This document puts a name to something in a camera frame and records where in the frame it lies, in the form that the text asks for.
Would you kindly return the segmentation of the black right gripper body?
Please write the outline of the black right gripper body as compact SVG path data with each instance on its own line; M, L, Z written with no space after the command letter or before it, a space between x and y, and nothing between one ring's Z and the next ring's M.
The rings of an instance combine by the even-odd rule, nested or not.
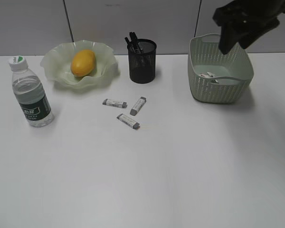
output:
M219 27L247 31L266 26L280 14L285 14L285 0L233 0L217 8L213 20Z

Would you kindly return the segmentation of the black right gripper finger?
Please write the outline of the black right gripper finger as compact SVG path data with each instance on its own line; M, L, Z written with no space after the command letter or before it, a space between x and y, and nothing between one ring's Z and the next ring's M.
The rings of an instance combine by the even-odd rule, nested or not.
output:
M245 36L243 36L239 40L239 45L243 49L246 49L250 45L252 45L256 40L258 40L261 36L265 35L266 33L270 32L271 30L274 30L279 25L280 25L279 20L272 20L264 26L254 27Z
M235 28L233 23L228 22L223 24L218 46L222 54L228 54L241 37L242 32Z

